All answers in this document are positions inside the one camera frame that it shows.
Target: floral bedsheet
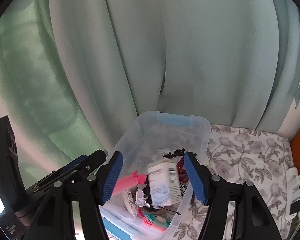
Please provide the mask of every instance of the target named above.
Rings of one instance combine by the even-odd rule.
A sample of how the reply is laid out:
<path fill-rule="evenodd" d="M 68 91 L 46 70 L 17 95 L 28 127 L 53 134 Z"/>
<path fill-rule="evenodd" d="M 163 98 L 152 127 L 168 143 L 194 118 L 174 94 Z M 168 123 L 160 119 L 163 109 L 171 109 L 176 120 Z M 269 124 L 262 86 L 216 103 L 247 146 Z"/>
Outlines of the floral bedsheet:
<path fill-rule="evenodd" d="M 243 183 L 250 179 L 266 201 L 279 228 L 282 239 L 289 233 L 285 220 L 287 182 L 285 171 L 293 167 L 290 144 L 275 134 L 212 125 L 205 163 L 212 174 L 229 182 Z M 197 240 L 208 208 L 200 201 L 189 204 L 188 212 L 173 239 Z M 224 239 L 231 237 L 234 203 L 229 204 Z"/>

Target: mint green curtain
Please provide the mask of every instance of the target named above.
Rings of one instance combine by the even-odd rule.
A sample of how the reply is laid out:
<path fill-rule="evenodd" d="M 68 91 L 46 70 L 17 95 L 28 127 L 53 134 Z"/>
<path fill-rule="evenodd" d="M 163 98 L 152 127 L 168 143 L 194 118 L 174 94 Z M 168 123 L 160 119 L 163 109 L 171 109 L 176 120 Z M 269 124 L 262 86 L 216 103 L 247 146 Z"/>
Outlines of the mint green curtain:
<path fill-rule="evenodd" d="M 291 0 L 14 0 L 0 19 L 0 117 L 28 187 L 145 111 L 276 133 L 300 101 Z"/>
<path fill-rule="evenodd" d="M 14 0 L 0 19 L 0 117 L 6 114 L 26 187 L 103 149 L 62 68 L 48 0 Z"/>

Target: barcode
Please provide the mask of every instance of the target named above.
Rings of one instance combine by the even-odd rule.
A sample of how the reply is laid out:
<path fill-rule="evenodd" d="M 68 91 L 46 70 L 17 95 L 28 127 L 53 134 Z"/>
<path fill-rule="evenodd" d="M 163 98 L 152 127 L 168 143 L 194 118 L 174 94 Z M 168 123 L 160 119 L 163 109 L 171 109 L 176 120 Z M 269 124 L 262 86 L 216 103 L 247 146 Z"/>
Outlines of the barcode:
<path fill-rule="evenodd" d="M 178 182 L 176 169 L 169 169 L 170 183 Z"/>
<path fill-rule="evenodd" d="M 180 185 L 178 180 L 178 174 L 176 168 L 170 168 L 168 169 L 169 173 L 169 180 L 170 180 L 170 186 L 169 186 L 169 194 L 170 194 L 170 201 L 178 202 L 181 198 L 180 193 Z"/>

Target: pink hair tie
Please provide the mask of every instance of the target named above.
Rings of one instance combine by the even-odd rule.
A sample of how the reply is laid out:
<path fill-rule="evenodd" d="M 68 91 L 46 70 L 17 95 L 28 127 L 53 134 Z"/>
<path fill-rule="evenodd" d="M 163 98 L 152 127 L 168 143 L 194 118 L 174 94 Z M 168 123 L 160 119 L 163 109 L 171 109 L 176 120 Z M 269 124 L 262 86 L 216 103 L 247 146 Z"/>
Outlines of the pink hair tie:
<path fill-rule="evenodd" d="M 146 217 L 146 216 L 144 215 L 144 213 L 142 212 L 142 210 L 141 210 L 140 207 L 138 207 L 138 214 L 139 214 L 141 217 L 143 217 L 143 218 Z"/>
<path fill-rule="evenodd" d="M 138 175 L 138 172 L 135 171 L 131 175 L 118 179 L 117 183 L 114 186 L 112 196 L 116 196 L 120 193 L 123 193 L 128 189 L 135 187 L 136 185 L 144 184 L 146 182 L 146 177 L 147 175 L 145 174 Z"/>

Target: clear plastic storage bin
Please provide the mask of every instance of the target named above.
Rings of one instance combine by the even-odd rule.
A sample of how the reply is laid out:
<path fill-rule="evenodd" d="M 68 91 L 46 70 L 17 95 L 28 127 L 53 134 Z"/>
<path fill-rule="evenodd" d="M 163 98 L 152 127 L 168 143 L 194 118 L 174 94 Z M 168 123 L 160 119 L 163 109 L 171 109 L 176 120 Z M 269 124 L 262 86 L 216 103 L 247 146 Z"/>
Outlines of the clear plastic storage bin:
<path fill-rule="evenodd" d="M 115 151 L 123 154 L 123 168 L 120 177 L 134 171 L 146 174 L 147 165 L 162 159 L 169 151 L 184 148 L 197 153 L 197 159 L 204 161 L 210 138 L 211 125 L 203 117 L 164 114 L 149 111 L 141 114 L 121 137 L 108 155 L 109 160 Z M 166 231 L 160 232 L 147 228 L 141 217 L 133 218 L 126 209 L 122 197 L 112 197 L 104 206 L 101 214 L 115 226 L 135 240 L 170 239 L 189 208 L 193 189 L 188 185 L 178 207 L 181 216 L 175 215 Z"/>

